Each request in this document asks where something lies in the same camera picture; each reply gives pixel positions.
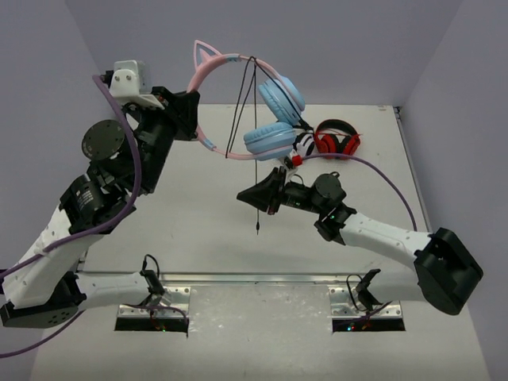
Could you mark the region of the pink blue cat-ear headphones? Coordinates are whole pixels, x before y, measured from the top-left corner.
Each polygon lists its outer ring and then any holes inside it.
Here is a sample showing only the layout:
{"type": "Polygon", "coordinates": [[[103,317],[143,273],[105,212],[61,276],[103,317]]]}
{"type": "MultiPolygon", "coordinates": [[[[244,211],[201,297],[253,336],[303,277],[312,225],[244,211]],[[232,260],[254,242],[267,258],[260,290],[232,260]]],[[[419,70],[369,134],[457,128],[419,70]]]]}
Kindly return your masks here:
{"type": "Polygon", "coordinates": [[[194,75],[187,91],[198,90],[208,75],[218,67],[232,62],[253,62],[267,80],[258,86],[265,105],[277,122],[254,129],[244,135],[246,154],[222,151],[197,127],[197,141],[211,152],[232,160],[273,160],[290,154],[296,138],[294,127],[302,120],[306,108],[304,97],[289,78],[277,72],[269,63],[240,53],[221,53],[215,47],[196,40],[193,47],[194,75]]]}

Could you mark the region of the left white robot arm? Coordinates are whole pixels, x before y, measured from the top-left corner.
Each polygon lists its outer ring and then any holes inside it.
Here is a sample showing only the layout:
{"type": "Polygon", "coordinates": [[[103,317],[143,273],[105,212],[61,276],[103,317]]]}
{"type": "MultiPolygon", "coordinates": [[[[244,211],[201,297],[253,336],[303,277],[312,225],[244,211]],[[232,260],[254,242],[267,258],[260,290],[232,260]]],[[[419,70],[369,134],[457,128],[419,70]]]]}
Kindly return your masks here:
{"type": "Polygon", "coordinates": [[[93,276],[79,261],[152,194],[175,140],[197,136],[196,91],[154,87],[126,101],[111,98],[117,119],[93,125],[83,138],[90,164],[60,197],[27,253],[1,275],[6,328],[48,329],[104,306],[160,310],[171,296],[160,273],[142,266],[127,275],[93,276]]]}

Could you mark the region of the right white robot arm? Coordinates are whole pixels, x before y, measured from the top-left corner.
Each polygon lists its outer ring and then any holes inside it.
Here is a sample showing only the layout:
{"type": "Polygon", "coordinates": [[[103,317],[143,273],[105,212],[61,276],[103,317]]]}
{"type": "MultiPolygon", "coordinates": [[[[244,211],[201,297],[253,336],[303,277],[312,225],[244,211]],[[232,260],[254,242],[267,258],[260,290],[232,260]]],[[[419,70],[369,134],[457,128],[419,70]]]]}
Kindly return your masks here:
{"type": "Polygon", "coordinates": [[[407,275],[383,274],[375,268],[360,277],[352,302],[367,312],[386,302],[408,300],[427,302],[447,315],[459,314],[483,277],[460,238],[445,228],[418,232],[376,221],[347,206],[345,197],[335,172],[319,175],[308,187],[287,180],[281,167],[237,194],[237,200],[270,215],[280,206],[314,213],[314,227],[325,241],[362,248],[408,268],[407,275]]]}

